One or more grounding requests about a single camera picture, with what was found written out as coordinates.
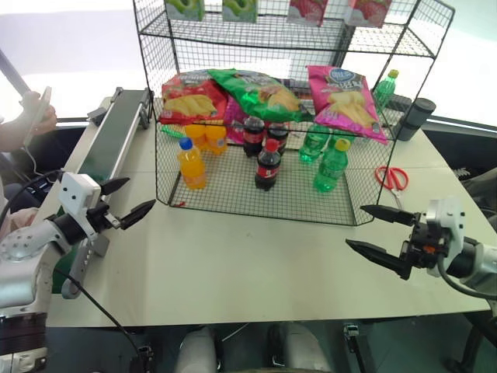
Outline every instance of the snack box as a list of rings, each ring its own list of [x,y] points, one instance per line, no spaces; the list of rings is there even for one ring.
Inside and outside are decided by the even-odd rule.
[[[255,23],[257,0],[223,0],[223,21]]]
[[[323,24],[328,0],[290,0],[288,23],[319,27]]]
[[[201,21],[205,13],[203,0],[165,0],[165,9],[170,19]]]
[[[381,28],[391,0],[349,0],[343,16],[349,26]]]

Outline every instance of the person's hand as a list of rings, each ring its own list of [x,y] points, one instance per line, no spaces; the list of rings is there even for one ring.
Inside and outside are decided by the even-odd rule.
[[[29,91],[23,95],[23,100],[21,105],[24,108],[24,113],[26,118],[32,120],[33,116],[38,111],[40,107],[40,94],[38,92]],[[53,106],[49,106],[45,111],[45,115],[41,122],[39,122],[35,127],[31,129],[31,132],[35,135],[46,134],[47,132],[53,131],[57,124],[57,115],[55,114],[55,109]]]

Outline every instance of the orange soda bottle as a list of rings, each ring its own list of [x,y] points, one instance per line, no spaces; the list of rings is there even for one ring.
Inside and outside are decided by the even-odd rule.
[[[191,138],[180,138],[182,151],[178,154],[179,171],[190,189],[202,189],[206,185],[205,165],[200,150],[193,146]]]
[[[226,142],[226,127],[220,125],[206,126],[205,136],[209,149],[215,154],[219,155],[228,148]]]
[[[200,150],[207,149],[205,126],[203,124],[189,124],[185,126],[186,136],[191,138],[193,144]]]

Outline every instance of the red chip bag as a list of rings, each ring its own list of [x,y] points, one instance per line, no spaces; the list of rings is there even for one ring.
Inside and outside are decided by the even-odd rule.
[[[206,71],[190,71],[162,85],[162,102],[162,124],[223,124],[228,98]]]

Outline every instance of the green bottle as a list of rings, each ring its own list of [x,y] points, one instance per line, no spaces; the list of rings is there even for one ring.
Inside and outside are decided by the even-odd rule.
[[[398,77],[397,70],[390,70],[386,79],[378,83],[378,86],[373,91],[374,102],[378,113],[383,112],[383,109],[390,101],[390,98],[395,91],[395,79]]]
[[[333,130],[333,134],[328,141],[328,149],[333,149],[335,147],[336,141],[339,138],[345,138],[346,140],[349,140],[351,145],[354,142],[354,140],[356,140],[356,136],[348,131]]]
[[[302,162],[312,163],[319,158],[321,149],[329,138],[329,128],[319,124],[313,124],[309,127],[305,135],[304,144],[299,149],[298,155]]]
[[[314,186],[319,192],[329,192],[335,189],[349,164],[347,159],[349,148],[350,141],[346,138],[339,138],[335,143],[335,148],[328,149],[323,155],[318,173],[314,178]]]

